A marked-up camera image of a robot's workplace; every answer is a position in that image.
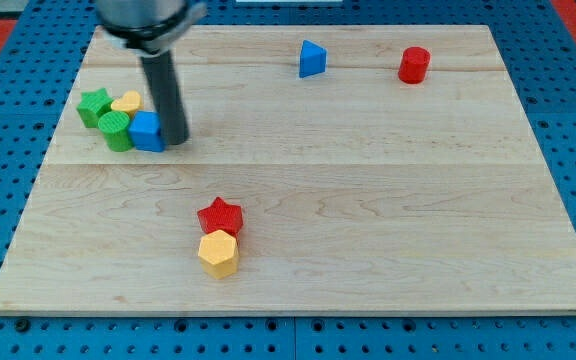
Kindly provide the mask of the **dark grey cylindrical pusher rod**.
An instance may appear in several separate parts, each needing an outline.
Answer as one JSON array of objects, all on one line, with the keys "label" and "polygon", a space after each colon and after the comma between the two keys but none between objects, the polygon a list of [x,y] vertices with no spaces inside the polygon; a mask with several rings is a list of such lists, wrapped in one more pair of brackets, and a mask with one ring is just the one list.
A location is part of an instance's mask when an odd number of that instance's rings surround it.
[{"label": "dark grey cylindrical pusher rod", "polygon": [[167,145],[180,145],[189,137],[189,125],[170,50],[141,58],[154,107],[159,115],[161,136]]}]

